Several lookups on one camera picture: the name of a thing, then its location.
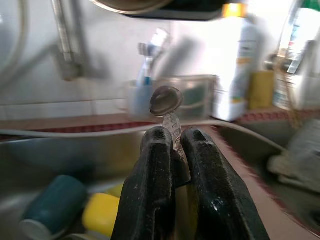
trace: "sink basin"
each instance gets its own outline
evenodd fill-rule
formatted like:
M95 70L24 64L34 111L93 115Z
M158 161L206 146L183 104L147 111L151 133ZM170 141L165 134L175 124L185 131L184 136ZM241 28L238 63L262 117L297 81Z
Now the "sink basin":
M259 129L266 129L264 125L266 124L260 123ZM270 138L273 128L268 129L266 133ZM279 155L281 150L236 129L220 128L219 133L238 153L245 165L254 172L260 185L273 195L273 199L280 207L300 225L320 236L320 194L282 184L276 175L267 170L268 159ZM292 136L291 131L286 131L286 133L289 136L281 135L281 130L274 132L273 135L275 139L281 135L281 145L285 145L283 140L290 139Z
M139 158L143 135L1 142L0 239L28 240L19 231L19 221L30 202L57 175L74 176L91 194L123 181ZM84 232L79 216L69 233Z

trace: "metal bowl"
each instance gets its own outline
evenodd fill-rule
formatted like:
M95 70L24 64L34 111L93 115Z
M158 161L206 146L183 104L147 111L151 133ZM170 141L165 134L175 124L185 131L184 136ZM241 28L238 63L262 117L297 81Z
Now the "metal bowl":
M119 14L143 14L164 7L173 0L90 0L95 5Z

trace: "toothbrush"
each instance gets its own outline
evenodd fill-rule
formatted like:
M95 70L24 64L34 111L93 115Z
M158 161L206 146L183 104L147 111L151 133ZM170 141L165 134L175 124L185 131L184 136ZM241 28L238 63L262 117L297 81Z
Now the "toothbrush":
M139 43L139 53L140 55L144 56L145 59L136 80L137 87L149 86L152 84L152 71L155 62L166 50L169 39L170 35L166 30L157 28L155 34L148 44Z

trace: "white cable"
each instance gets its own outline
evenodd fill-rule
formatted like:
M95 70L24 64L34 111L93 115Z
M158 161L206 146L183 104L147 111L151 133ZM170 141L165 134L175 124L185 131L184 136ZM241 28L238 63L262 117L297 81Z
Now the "white cable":
M6 65L0 71L0 85L4 84L14 72L17 63L19 62L26 43L27 28L28 28L28 9L27 9L27 0L18 0L19 8L19 22L20 22L20 33L18 41L13 48L9 60Z
M259 135L258 133L246 129L242 126L220 121L220 120L205 120L199 122L192 122L192 123L182 123L182 126L217 126L217 127L226 127L238 130L240 132L249 134L257 139L260 139L271 146L278 148L282 151L285 149L280 145L276 144L275 142L267 139L264 136ZM161 126L161 124L153 124L135 128L128 128L128 129L121 129L121 130L112 130L112 131L100 131L100 132L85 132L85 133L54 133L54 132L40 132L40 131L26 131L26 130L11 130L11 129L0 129L0 135L11 135L11 136L24 136L24 137L35 137L35 138L92 138L92 137L103 137L103 136L112 136L118 134L129 134L134 132L142 132L147 131L153 127Z

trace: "yellow bottle cap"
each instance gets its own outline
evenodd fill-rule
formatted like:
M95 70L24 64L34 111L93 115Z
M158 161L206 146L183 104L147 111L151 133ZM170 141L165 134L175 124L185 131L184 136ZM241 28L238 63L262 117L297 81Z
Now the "yellow bottle cap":
M247 15L247 5L243 3L224 4L222 9L222 16L245 18Z

